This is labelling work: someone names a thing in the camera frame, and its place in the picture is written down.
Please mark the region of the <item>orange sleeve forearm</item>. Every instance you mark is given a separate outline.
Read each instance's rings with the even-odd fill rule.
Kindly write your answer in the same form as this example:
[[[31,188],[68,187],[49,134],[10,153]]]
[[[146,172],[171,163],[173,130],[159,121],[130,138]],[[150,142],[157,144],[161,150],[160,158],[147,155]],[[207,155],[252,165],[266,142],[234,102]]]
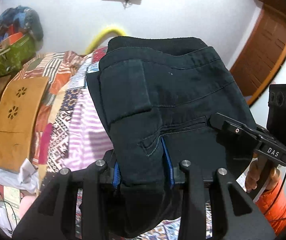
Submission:
[[[286,196],[283,189],[280,191],[280,195],[274,205],[267,213],[266,211],[276,198],[281,184],[282,182],[279,180],[274,189],[264,192],[256,202],[257,207],[265,214],[265,218],[269,221],[277,236],[286,227]]]

